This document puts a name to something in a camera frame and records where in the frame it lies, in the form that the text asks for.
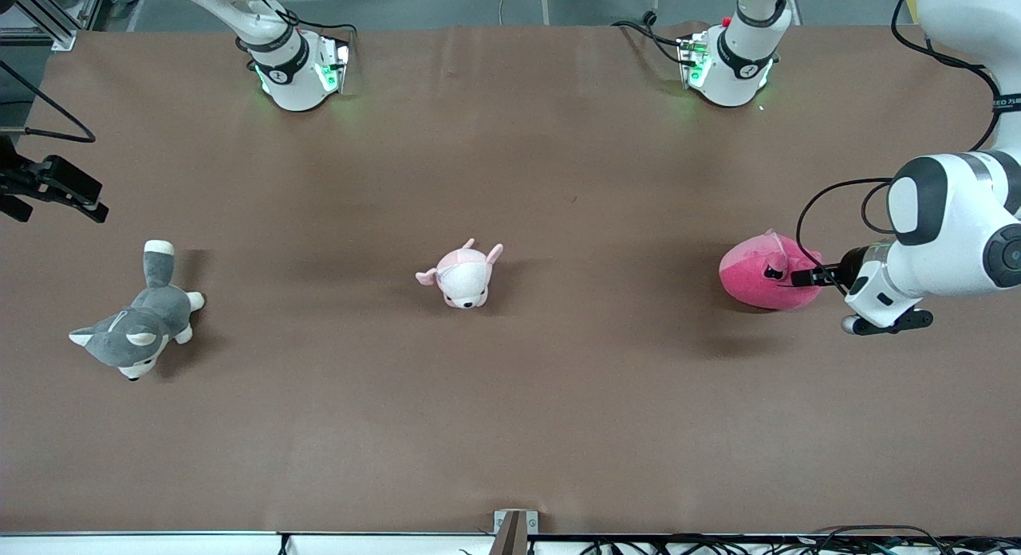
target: plush tail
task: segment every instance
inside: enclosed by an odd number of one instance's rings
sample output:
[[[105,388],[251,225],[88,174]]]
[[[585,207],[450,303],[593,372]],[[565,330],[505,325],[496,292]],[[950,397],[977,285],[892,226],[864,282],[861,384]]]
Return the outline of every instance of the plush tail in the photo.
[[[174,275],[174,245],[166,240],[149,240],[142,257],[146,287],[168,286]]]

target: floor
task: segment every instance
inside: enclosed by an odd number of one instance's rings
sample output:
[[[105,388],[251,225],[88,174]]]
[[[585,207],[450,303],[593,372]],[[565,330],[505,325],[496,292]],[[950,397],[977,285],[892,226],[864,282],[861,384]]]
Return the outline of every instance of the floor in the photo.
[[[284,0],[306,20],[354,23],[370,31],[496,24],[500,0]],[[896,0],[797,0],[805,24],[879,24],[889,21]],[[548,0],[550,24],[609,24],[637,18],[654,0]],[[734,0],[659,0],[660,26],[683,20],[717,20],[732,13]],[[105,11],[107,31],[227,31],[225,24],[187,0],[138,0],[127,9]],[[503,23],[542,23],[541,0],[503,0]],[[907,11],[902,21],[910,21]],[[30,82],[40,83],[49,57],[46,47],[3,47],[3,60]],[[0,125],[25,122],[32,93],[0,74]]]

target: table surface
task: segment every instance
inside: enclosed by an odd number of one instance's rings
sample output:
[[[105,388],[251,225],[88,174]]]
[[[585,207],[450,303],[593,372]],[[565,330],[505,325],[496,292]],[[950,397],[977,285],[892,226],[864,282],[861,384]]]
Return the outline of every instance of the table surface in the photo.
[[[102,181],[106,224],[0,223],[0,528],[1016,534],[1016,297],[850,338],[825,291],[766,314],[719,258],[831,182],[962,151],[978,80],[881,28],[792,29],[744,108],[610,28],[366,33],[346,97],[275,108],[230,35],[84,35],[44,89],[97,134],[26,138]],[[32,125],[69,130],[37,104]],[[813,210],[835,260],[864,188]],[[506,246],[491,300],[417,270]],[[141,382],[66,334],[179,250],[206,294]]]

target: white cable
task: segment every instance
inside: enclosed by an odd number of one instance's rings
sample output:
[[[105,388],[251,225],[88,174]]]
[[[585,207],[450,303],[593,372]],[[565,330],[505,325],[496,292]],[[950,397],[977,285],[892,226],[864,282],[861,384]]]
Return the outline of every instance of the white cable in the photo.
[[[549,24],[549,0],[542,0],[542,23]]]
[[[500,21],[500,26],[503,26],[503,0],[500,0],[500,6],[496,9],[496,17]]]

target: plush toy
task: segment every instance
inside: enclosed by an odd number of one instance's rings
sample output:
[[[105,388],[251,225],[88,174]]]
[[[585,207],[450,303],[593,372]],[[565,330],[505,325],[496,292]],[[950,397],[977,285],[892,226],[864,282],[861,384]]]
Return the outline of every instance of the plush toy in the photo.
[[[813,252],[816,260],[822,255]],[[744,240],[720,261],[720,282],[737,301],[767,310],[792,310],[815,300],[819,287],[791,287],[790,274],[814,268],[794,240],[776,232]]]
[[[149,240],[142,254],[146,289],[129,308],[95,325],[72,331],[70,341],[87,349],[102,363],[116,367],[135,382],[156,364],[171,339],[178,344],[191,340],[191,312],[205,304],[197,291],[171,286],[174,246],[164,240]]]
[[[493,263],[503,253],[503,245],[496,245],[487,254],[472,250],[475,239],[460,247],[460,250],[446,254],[427,272],[417,272],[420,285],[436,285],[443,293],[443,300],[451,308],[479,308],[489,298],[489,278],[493,274]]]

